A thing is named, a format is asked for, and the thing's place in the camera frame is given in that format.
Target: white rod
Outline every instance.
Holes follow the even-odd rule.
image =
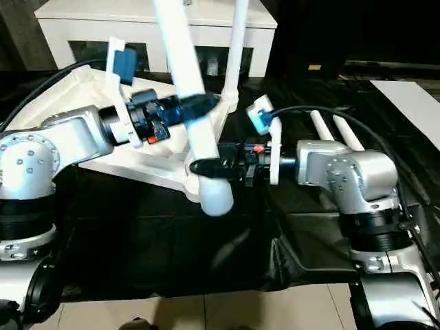
[[[234,23],[231,32],[231,44],[229,47],[228,66],[226,68],[225,86],[221,92],[224,98],[236,100],[239,98],[239,76],[241,56],[245,42],[246,19],[248,17],[249,0],[236,0],[234,11]]]
[[[349,146],[350,148],[356,151],[365,150],[364,147],[362,146],[362,143],[360,143],[358,137],[351,130],[351,127],[344,118],[338,115],[333,115],[333,120],[335,121],[335,124],[339,132],[341,132],[342,138],[344,139],[345,144],[347,146]]]
[[[204,94],[199,62],[191,41],[182,0],[153,0],[166,48],[171,76],[179,98]],[[188,141],[195,160],[217,158],[219,150],[208,116],[186,123]],[[200,204],[207,215],[227,213],[234,203],[226,180],[199,177]]]
[[[318,110],[313,110],[310,112],[310,117],[313,120],[313,124],[318,132],[319,138],[323,141],[334,141],[332,134],[329,131],[329,128],[325,124],[325,121],[322,119],[321,114]]]

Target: small yellow label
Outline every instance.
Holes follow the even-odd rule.
[[[310,64],[309,71],[319,71],[321,70],[321,64]]]

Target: tiled floor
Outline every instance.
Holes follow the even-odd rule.
[[[160,330],[355,330],[346,285],[308,285],[284,291],[242,291],[184,298],[64,304],[32,330],[117,330],[135,317]]]

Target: cable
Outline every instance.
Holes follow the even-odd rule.
[[[275,110],[275,111],[271,112],[271,115],[272,115],[272,117],[277,117],[282,113],[302,113],[302,112],[308,112],[308,111],[312,111],[312,110],[319,110],[319,111],[327,112],[332,115],[340,116],[341,118],[344,118],[348,122],[352,122],[356,126],[360,127],[362,130],[366,131],[375,140],[375,142],[379,145],[379,147],[382,149],[382,151],[385,154],[387,154],[387,156],[389,156],[392,160],[395,159],[393,156],[393,152],[386,145],[384,139],[379,134],[374,132],[372,129],[370,129],[368,126],[366,126],[363,122],[355,119],[354,117],[352,117],[344,112],[341,112],[341,111],[338,111],[338,110],[335,110],[332,108],[316,106],[316,105],[296,105],[296,106],[292,106],[292,107],[285,107],[282,109]],[[402,210],[404,212],[405,218],[407,218],[409,220],[409,219],[411,219],[411,215],[408,211],[408,206],[407,206],[406,199],[405,199],[405,196],[402,191],[402,185],[401,185],[399,179],[397,179],[397,187],[396,188],[397,188],[397,194],[399,196],[400,204],[401,204]]]
[[[285,107],[282,109],[275,110],[275,111],[271,112],[271,115],[272,115],[272,117],[277,117],[277,116],[281,115],[282,113],[302,113],[302,112],[308,112],[308,111],[312,111],[312,110],[319,110],[319,111],[327,112],[327,113],[330,113],[333,115],[337,115],[337,116],[344,118],[348,122],[354,123],[356,126],[360,127],[364,131],[366,131],[376,141],[376,143],[380,146],[382,151],[385,154],[387,154],[387,156],[389,156],[392,160],[394,160],[393,152],[386,145],[385,140],[380,135],[378,135],[376,132],[374,132],[372,129],[370,129],[368,126],[366,126],[363,122],[361,122],[361,121],[355,119],[354,117],[347,115],[346,113],[343,113],[341,111],[338,111],[338,110],[335,110],[332,108],[328,108],[328,107],[321,107],[321,106],[315,106],[315,105],[297,105],[297,106]],[[407,205],[406,199],[405,199],[405,195],[402,190],[402,185],[401,185],[398,177],[397,177],[396,188],[397,188],[397,195],[399,196],[401,208],[404,213],[404,217],[407,221],[410,221],[412,216],[409,213],[408,205]],[[414,238],[414,242],[416,243],[421,255],[423,256],[423,259],[425,260],[427,266],[430,268],[430,271],[432,272],[432,277],[434,278],[434,281],[435,281],[437,287],[440,287],[440,275],[439,275],[436,267],[434,266],[432,259],[429,257],[428,251],[426,250],[424,243],[422,242],[420,236],[416,233],[414,226],[413,225],[409,225],[409,226],[404,225],[402,229],[410,231],[412,237]]]
[[[35,99],[37,96],[39,96],[41,93],[43,93],[47,88],[51,87],[60,77],[64,76],[65,74],[68,74],[73,69],[76,69],[77,67],[82,67],[83,65],[88,64],[96,64],[96,63],[105,63],[105,59],[92,59],[92,60],[83,60],[81,62],[74,63],[72,65],[69,65],[68,67],[65,67],[64,69],[61,69],[60,71],[56,72],[52,76],[50,76],[45,82],[43,82],[41,85],[39,85],[37,88],[35,88],[33,91],[30,92],[28,96],[26,96],[20,103],[17,105],[14,110],[7,116],[4,122],[0,124],[0,132],[5,131],[6,127],[11,123],[11,121],[15,118],[15,116],[22,110],[22,108],[25,107],[27,103]]]

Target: white cabinet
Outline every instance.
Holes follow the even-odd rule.
[[[224,74],[235,0],[194,0],[186,7],[202,72]],[[138,69],[168,72],[165,47],[151,0],[49,0],[35,12],[58,67],[104,57],[110,36],[130,43]],[[242,67],[265,75],[276,22],[259,0],[250,0]]]

